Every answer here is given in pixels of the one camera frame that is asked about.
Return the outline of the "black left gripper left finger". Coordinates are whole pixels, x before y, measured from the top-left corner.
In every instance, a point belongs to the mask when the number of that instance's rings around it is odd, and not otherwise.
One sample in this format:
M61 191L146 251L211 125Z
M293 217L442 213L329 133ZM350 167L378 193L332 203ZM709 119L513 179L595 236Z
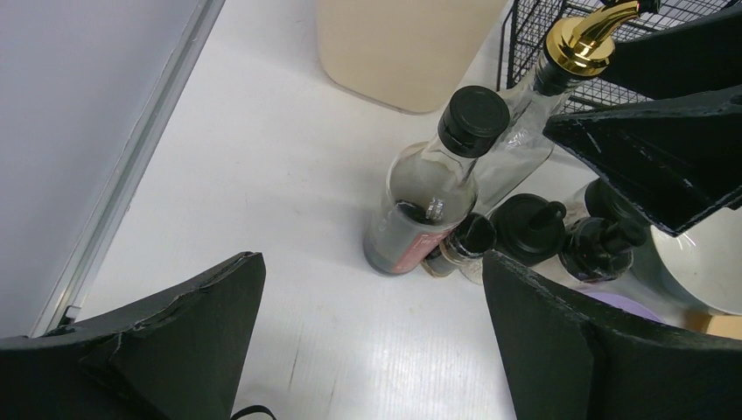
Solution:
M241 419L235 398L259 312L263 256L83 321L1 342L4 419Z

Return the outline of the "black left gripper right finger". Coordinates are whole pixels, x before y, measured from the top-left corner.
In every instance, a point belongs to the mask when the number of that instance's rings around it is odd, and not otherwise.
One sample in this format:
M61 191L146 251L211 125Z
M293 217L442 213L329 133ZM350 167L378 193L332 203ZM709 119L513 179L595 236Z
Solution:
M740 418L738 340L633 315L497 252L483 286L518 418Z

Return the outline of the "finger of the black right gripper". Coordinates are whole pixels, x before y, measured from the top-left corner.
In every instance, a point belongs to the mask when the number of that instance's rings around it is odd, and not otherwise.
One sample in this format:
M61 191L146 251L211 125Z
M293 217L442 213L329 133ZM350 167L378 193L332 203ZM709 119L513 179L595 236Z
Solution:
M653 100L741 84L741 7L619 42L604 81Z
M740 87L554 115L542 133L667 235L741 207Z

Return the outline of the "clear jar black spout lid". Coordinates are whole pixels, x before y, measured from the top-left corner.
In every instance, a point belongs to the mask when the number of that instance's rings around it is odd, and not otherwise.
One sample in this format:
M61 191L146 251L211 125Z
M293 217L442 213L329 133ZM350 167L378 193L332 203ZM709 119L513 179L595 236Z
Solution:
M650 225L640 212L601 178L584 185L563 203L566 207L563 219L566 228L587 217L602 218L611 222L631 220L643 228Z

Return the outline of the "clear bottle gold pump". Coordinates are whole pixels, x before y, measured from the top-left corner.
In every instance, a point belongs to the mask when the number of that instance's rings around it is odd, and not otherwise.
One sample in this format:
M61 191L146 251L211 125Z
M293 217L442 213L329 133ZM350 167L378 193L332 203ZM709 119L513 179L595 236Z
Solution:
M523 80L499 92L510 122L472 173L479 186L474 212L489 215L552 154L555 145L543 134L546 122L579 84L601 75L615 52L613 32L644 13L656 13L659 1L611 1L574 27L570 41L550 41Z

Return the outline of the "soy sauce bottle red label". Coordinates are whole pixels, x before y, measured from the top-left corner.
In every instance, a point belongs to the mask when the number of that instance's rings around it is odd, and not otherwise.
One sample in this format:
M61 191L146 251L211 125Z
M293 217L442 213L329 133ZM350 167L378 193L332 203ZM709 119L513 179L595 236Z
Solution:
M472 85L453 94L435 136L402 150L388 170L363 239L373 269L412 271L467 217L478 199L474 166L509 122L508 105L493 90Z

